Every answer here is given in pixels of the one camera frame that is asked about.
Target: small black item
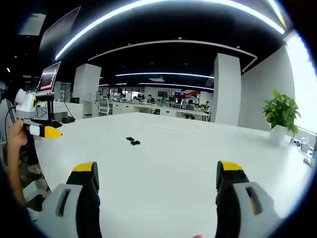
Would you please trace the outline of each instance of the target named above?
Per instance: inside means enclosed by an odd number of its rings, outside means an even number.
[[[136,140],[136,141],[131,141],[131,144],[132,144],[132,145],[139,145],[139,144],[141,144],[141,142],[138,141],[138,140]]]
[[[62,120],[61,120],[61,122],[62,123],[71,123],[71,122],[74,122],[75,121],[75,118],[73,118],[73,117],[70,117],[70,116],[65,116]]]

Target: potted plant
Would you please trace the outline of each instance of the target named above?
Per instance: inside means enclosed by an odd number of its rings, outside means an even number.
[[[301,117],[301,115],[297,111],[298,106],[294,98],[290,98],[286,94],[281,95],[275,89],[273,89],[273,94],[274,99],[265,100],[266,105],[263,107],[263,113],[267,122],[271,123],[270,141],[280,145],[286,131],[291,131],[293,136],[298,133],[298,127],[294,121],[297,116]]]

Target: cable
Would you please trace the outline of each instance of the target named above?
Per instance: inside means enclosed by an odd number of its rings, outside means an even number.
[[[5,119],[4,119],[4,133],[5,133],[5,141],[6,141],[7,144],[8,144],[8,137],[7,137],[7,135],[6,135],[6,118],[7,118],[7,116],[9,115],[9,113],[10,113],[10,111],[11,111],[12,109],[14,109],[14,107],[9,108],[8,112],[7,112],[6,115],[5,115]]]
[[[58,89],[58,91],[59,91],[59,97],[60,97],[60,98],[62,98],[62,97],[60,96],[60,90],[59,90],[58,86],[57,86],[56,88],[57,88],[57,89]],[[71,116],[72,116],[72,117],[74,117],[74,116],[73,116],[73,114],[70,112],[70,109],[69,109],[69,108],[68,108],[68,106],[66,105],[66,102],[65,102],[65,100],[64,100],[64,99],[63,99],[63,101],[64,101],[64,104],[65,104],[65,106],[67,107],[67,109],[68,109],[69,113],[71,114]]]

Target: human hand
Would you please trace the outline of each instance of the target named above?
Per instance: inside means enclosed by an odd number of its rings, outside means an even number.
[[[26,145],[28,139],[23,131],[23,120],[18,119],[10,128],[8,135],[8,148],[20,150],[23,145]]]

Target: computer monitor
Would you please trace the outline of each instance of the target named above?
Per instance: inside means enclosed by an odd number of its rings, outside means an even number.
[[[59,65],[60,65],[60,62],[57,62],[43,70],[42,76],[36,91],[37,95],[49,94],[53,91]]]
[[[176,91],[174,92],[174,97],[175,98],[186,98],[186,92],[179,92],[179,91]]]
[[[158,91],[158,97],[167,98],[167,92]]]

